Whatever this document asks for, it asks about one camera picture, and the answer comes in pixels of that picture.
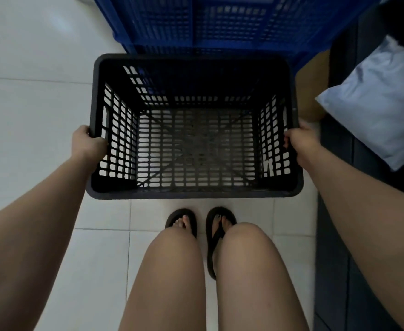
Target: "forearm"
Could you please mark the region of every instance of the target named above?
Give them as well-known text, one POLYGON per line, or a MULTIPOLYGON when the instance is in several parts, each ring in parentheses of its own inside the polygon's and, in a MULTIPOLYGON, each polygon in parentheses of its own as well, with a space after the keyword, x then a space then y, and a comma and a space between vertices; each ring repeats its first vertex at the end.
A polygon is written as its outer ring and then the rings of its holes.
POLYGON ((85 159, 69 159, 0 211, 0 330, 31 330, 38 321, 90 172, 85 159))
POLYGON ((354 260, 382 304, 404 327, 404 193, 324 148, 308 165, 354 260))

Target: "person's left hand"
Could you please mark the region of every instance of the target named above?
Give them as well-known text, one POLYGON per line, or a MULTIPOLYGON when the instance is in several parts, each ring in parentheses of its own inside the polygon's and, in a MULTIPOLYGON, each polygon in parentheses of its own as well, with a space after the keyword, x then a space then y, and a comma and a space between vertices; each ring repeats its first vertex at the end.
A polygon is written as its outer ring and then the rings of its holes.
POLYGON ((89 127, 81 125, 72 136, 72 158, 85 159, 92 169, 107 154, 107 141, 89 136, 89 127))

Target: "leg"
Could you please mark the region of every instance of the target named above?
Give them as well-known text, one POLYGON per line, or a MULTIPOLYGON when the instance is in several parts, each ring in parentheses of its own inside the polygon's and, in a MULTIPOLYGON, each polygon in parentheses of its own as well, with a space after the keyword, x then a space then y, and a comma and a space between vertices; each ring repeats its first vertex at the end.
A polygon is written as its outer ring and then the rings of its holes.
POLYGON ((145 253, 119 330, 205 331, 205 301, 196 239, 188 225, 167 228, 145 253))
POLYGON ((308 330, 286 267, 271 239, 249 223, 228 226, 217 260, 219 329, 308 330))

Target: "flip-flop sole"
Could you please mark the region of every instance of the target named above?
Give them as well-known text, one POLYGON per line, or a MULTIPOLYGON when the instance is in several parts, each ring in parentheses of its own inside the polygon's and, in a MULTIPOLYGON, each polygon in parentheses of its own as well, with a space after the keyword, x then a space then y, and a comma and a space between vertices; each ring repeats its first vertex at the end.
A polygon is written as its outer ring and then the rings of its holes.
POLYGON ((208 215, 206 216, 205 228, 206 228, 206 240, 208 242, 207 267, 208 267, 208 273, 214 280, 216 280, 216 274, 214 273, 212 255, 214 253, 214 250, 216 249, 219 239, 223 238, 225 235, 225 231, 222 227, 222 222, 219 222, 219 228, 217 229, 214 236, 212 234, 212 223, 216 215, 219 215, 220 217, 222 216, 227 217, 227 220, 231 222, 232 225, 237 224, 237 220, 234 214, 230 210, 222 206, 212 208, 208 212, 208 215))
POLYGON ((187 215, 189 218, 189 223, 191 224, 191 233, 194 237, 198 237, 198 223, 196 221, 196 215, 190 209, 179 209, 174 211, 166 220, 165 228, 169 228, 173 226, 173 224, 184 215, 187 215))

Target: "person's right arm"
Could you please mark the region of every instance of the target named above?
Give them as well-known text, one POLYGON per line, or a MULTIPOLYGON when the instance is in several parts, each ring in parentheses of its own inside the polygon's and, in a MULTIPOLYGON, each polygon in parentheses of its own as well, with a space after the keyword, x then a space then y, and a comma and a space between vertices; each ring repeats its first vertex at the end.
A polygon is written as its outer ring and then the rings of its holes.
POLYGON ((306 124, 286 132, 371 289, 404 329, 404 193, 322 147, 306 124))

